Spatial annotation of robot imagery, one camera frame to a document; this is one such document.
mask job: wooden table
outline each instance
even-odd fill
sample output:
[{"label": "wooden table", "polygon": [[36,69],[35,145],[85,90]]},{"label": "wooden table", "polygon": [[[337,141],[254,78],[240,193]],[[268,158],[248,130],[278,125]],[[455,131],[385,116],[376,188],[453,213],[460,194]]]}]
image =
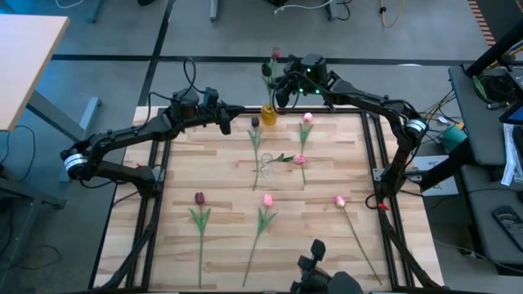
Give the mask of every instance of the wooden table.
[{"label": "wooden table", "polygon": [[[138,108],[134,123],[143,123],[145,116],[146,108]],[[364,205],[365,198],[373,193],[373,185],[360,116],[315,115],[314,129],[305,148],[309,158],[306,186],[298,167],[275,163],[272,180],[261,176],[259,189],[254,192],[251,187],[256,168],[247,134],[251,116],[237,117],[229,136],[223,136],[218,126],[212,125],[188,129],[172,142],[150,290],[199,290],[199,232],[188,210],[195,208],[194,193],[198,191],[205,193],[212,209],[204,239],[204,290],[288,291],[292,281],[299,278],[298,257],[310,255],[315,238],[324,241],[327,247],[324,261],[320,262],[322,269],[330,274],[346,271],[365,291],[390,290],[378,215]],[[290,114],[278,118],[273,127],[261,126],[260,154],[297,153],[300,120],[300,116]],[[386,121],[382,126],[387,148],[393,154],[396,139]],[[149,153],[150,142],[129,147],[124,164],[147,164]],[[413,185],[404,189],[416,190]],[[134,190],[130,185],[120,186],[115,200]],[[258,242],[247,284],[242,288],[257,232],[257,209],[266,193],[273,195],[275,204],[271,210],[278,215]],[[348,200],[346,209],[382,280],[381,286],[363,258],[344,215],[333,204],[337,195],[345,195]],[[407,194],[400,194],[398,200],[409,250],[428,274],[442,283],[422,200]],[[105,283],[128,254],[139,202],[140,197],[136,196],[113,208],[95,286]],[[395,259],[401,276],[397,252]]]},{"label": "wooden table", "polygon": [[65,16],[0,15],[0,131],[13,131],[27,107],[71,140],[81,140],[97,106],[92,97],[75,122],[35,91],[69,25]]}]

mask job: yellow cable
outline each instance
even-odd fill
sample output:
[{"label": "yellow cable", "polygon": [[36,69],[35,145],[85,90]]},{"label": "yellow cable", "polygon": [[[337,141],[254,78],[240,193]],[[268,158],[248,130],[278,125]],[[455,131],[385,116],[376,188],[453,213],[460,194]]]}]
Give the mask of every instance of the yellow cable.
[{"label": "yellow cable", "polygon": [[[380,0],[380,3],[382,4],[381,7],[385,7],[385,0]],[[385,28],[392,28],[392,26],[398,21],[401,14],[403,13],[403,10],[405,9],[405,0],[401,0],[401,8],[400,13],[396,16],[396,19],[392,22],[392,24],[387,25],[387,21],[385,20],[385,11],[382,13],[382,24]]]}]

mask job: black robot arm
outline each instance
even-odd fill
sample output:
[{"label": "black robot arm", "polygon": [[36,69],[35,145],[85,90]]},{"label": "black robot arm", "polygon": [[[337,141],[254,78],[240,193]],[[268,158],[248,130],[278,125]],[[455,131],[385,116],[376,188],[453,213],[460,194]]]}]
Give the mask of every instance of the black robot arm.
[{"label": "black robot arm", "polygon": [[73,180],[90,180],[94,176],[108,178],[115,182],[131,182],[142,197],[159,193],[158,175],[150,167],[125,167],[103,160],[111,150],[128,147],[148,140],[172,140],[187,127],[205,126],[209,123],[220,125],[224,135],[230,134],[230,121],[243,112],[244,107],[227,105],[218,101],[216,90],[205,90],[203,103],[199,104],[194,89],[174,94],[171,105],[158,116],[141,126],[122,130],[108,130],[75,143],[60,153],[65,169]]},{"label": "black robot arm", "polygon": [[[358,90],[334,72],[328,72],[323,56],[310,54],[303,58],[290,56],[289,59],[290,62],[284,68],[284,75],[275,78],[271,85],[274,89],[273,104],[276,99],[279,107],[285,107],[289,102],[290,94],[304,96],[316,94],[322,95],[324,104],[332,111],[335,111],[334,105],[354,105],[387,119],[392,133],[396,137],[398,150],[392,163],[385,168],[377,183],[376,200],[377,203],[382,203],[386,197],[395,197],[406,180],[405,168],[410,153],[419,147],[428,130],[427,122],[408,102],[390,100],[387,96],[376,96]],[[284,111],[284,109],[278,110],[276,107],[275,109],[280,112]],[[424,287],[440,287],[430,279],[405,244],[401,242],[401,238],[390,224],[385,210],[378,209],[378,216],[383,232],[394,243],[419,282]]]}]

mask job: black metal frame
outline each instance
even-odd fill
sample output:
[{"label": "black metal frame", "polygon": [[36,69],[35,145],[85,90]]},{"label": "black metal frame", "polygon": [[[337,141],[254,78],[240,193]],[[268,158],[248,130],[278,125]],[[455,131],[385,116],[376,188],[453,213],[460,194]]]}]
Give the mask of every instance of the black metal frame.
[{"label": "black metal frame", "polygon": [[[259,114],[261,111],[260,107],[247,107],[245,111],[242,112],[242,114]],[[332,112],[328,107],[324,106],[318,106],[318,107],[296,107],[295,109],[290,109],[288,111],[289,114],[303,114],[304,112],[311,112],[313,114],[358,114],[361,117],[361,122],[363,126],[363,133],[364,133],[364,139],[365,139],[365,146],[367,150],[367,156],[369,159],[369,170],[371,172],[371,178],[372,176],[372,170],[374,168],[378,168],[376,157],[374,154],[373,149],[373,142],[372,142],[372,135],[370,132],[370,126],[369,126],[369,119],[373,120],[376,136],[378,139],[378,147],[380,152],[380,158],[382,160],[383,166],[385,167],[389,161],[387,156],[387,147],[385,145],[385,139],[383,137],[382,133],[382,125],[379,116],[372,114],[368,111],[357,109],[357,108],[339,108],[336,109],[336,112]],[[166,141],[165,146],[163,148],[163,157],[161,162],[161,170],[166,171],[168,167],[168,160],[170,155],[170,144],[171,141]],[[148,165],[150,167],[155,165],[155,160],[158,155],[158,141],[153,141],[151,145],[150,150],[150,156],[149,156],[149,162]],[[142,198],[140,202],[140,207],[138,211],[138,217],[136,218],[136,228],[135,228],[135,235],[133,239],[132,244],[132,250],[127,256],[124,263],[131,262],[131,266],[128,267],[127,271],[127,279],[125,282],[124,288],[119,289],[101,289],[101,288],[94,288],[94,281],[96,278],[96,272],[98,270],[98,265],[101,258],[101,252],[103,248],[103,244],[105,242],[105,234],[107,232],[107,228],[109,225],[109,219],[111,212],[109,213],[107,217],[107,221],[105,222],[105,231],[104,236],[102,237],[101,244],[99,246],[98,255],[96,258],[96,262],[93,267],[92,276],[91,276],[91,282],[89,283],[89,290],[85,291],[85,293],[138,293],[138,292],[148,292],[149,288],[149,282],[150,282],[150,273],[152,269],[152,263],[154,258],[154,244],[156,240],[156,232],[159,225],[159,213],[160,208],[162,204],[162,198],[163,198],[163,188],[164,188],[164,182],[161,183],[161,193],[158,197],[154,198],[154,206],[153,206],[153,213],[151,215],[151,221],[148,224],[148,228],[152,230],[152,232],[149,232],[150,236],[147,238],[147,248],[146,248],[146,254],[145,254],[145,261],[144,261],[144,270],[143,275],[141,276],[140,280],[140,286],[135,286],[135,279],[136,279],[136,260],[141,252],[143,250],[145,243],[139,243],[140,238],[145,234],[144,231],[144,224],[145,224],[145,215],[147,212],[147,207],[149,205],[150,198]],[[373,188],[374,193],[378,193],[378,187],[377,187],[377,181],[373,179]],[[405,232],[403,230],[403,225],[401,223],[401,216],[400,216],[400,209],[398,206],[398,202],[396,198],[391,198],[390,203],[390,209],[391,214],[394,220],[394,226],[396,229],[396,232],[400,238],[400,240],[405,243]],[[382,227],[381,218],[386,217],[385,214],[378,212],[378,218],[380,218],[380,226]],[[406,286],[402,287],[400,286],[400,282],[398,281],[398,275],[397,275],[397,268],[396,263],[394,262],[394,252],[392,251],[392,245],[391,240],[387,236],[387,234],[384,231],[384,228],[382,227],[382,240],[383,240],[383,248],[384,248],[384,254],[385,254],[385,261],[387,263],[387,271],[389,275],[389,279],[391,281],[391,290],[393,292],[398,291],[397,289],[410,289],[415,287],[414,281],[413,281],[413,272],[412,270],[407,266],[405,260],[403,257],[401,258],[402,265],[403,265],[403,271],[405,273],[405,283]]]}]

